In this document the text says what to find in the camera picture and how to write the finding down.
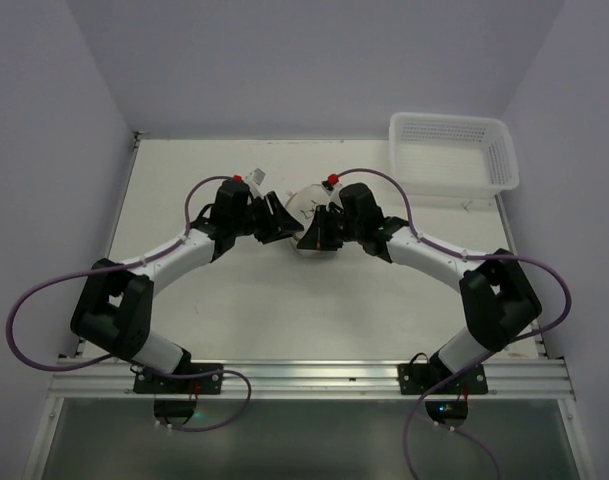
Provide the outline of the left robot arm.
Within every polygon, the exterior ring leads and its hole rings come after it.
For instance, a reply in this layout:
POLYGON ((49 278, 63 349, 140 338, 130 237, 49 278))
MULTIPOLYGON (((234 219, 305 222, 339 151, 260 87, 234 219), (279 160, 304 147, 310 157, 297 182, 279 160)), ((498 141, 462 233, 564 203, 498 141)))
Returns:
POLYGON ((304 230, 277 195, 259 195, 239 179, 225 179, 214 202, 185 230, 138 260, 93 265, 74 310, 74 334, 108 354, 166 378, 189 373, 191 354, 151 329, 153 301, 191 271, 219 259, 239 237, 262 244, 304 230))

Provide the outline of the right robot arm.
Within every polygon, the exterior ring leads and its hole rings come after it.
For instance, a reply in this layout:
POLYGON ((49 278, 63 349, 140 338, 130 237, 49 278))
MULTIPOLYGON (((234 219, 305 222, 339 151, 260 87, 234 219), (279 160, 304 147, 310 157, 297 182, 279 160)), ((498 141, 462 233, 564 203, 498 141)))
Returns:
POLYGON ((289 201, 303 214, 300 251, 335 252, 348 242, 390 264, 418 270, 461 297, 466 325, 424 365, 409 368, 423 389, 444 381, 473 360, 503 350, 542 312, 525 272, 510 252, 493 259, 467 255, 452 246, 436 248, 432 238, 413 234, 408 221, 383 213, 370 188, 329 182, 304 188, 289 201))

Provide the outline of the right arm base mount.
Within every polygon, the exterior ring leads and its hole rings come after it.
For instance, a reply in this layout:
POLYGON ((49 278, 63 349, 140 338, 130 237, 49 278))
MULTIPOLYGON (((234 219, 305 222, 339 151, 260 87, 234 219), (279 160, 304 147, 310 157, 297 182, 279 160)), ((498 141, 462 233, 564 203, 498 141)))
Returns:
MULTIPOLYGON (((420 396, 450 375, 451 372, 436 355, 429 358, 424 353, 418 353, 409 361, 397 365, 400 393, 406 396, 420 396)), ((471 397, 488 393, 484 367, 478 365, 434 392, 434 395, 444 396, 444 399, 423 400, 420 410, 438 426, 455 429, 468 418, 471 397)))

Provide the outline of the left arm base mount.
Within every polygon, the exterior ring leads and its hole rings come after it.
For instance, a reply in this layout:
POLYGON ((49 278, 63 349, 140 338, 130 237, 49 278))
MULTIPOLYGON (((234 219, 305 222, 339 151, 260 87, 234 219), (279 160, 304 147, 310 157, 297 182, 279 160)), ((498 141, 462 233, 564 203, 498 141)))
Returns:
POLYGON ((180 395, 183 400, 155 400, 154 416, 160 422, 186 425, 197 412, 200 395, 219 395, 222 386, 223 364, 185 363, 180 365, 175 375, 182 379, 160 376, 145 368, 136 374, 133 392, 140 395, 180 395))

